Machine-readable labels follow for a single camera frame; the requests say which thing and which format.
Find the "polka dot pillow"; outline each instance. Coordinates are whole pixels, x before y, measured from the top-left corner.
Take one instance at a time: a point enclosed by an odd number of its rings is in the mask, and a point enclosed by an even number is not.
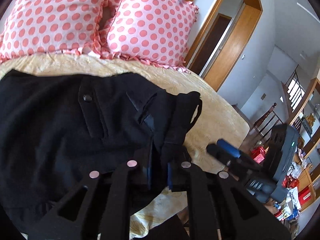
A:
[[[197,7],[185,0],[109,0],[116,15],[100,32],[107,58],[186,71],[184,53]]]
[[[99,25],[105,0],[16,0],[0,42],[0,60],[36,52],[100,53]]]

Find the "black garment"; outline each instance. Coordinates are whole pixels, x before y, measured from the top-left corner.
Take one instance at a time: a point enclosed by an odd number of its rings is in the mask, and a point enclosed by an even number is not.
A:
[[[115,170],[150,138],[166,167],[196,121],[190,124],[198,105],[200,114],[199,93],[174,96],[134,73],[36,77],[10,71],[0,81],[2,206],[27,233],[83,176]]]

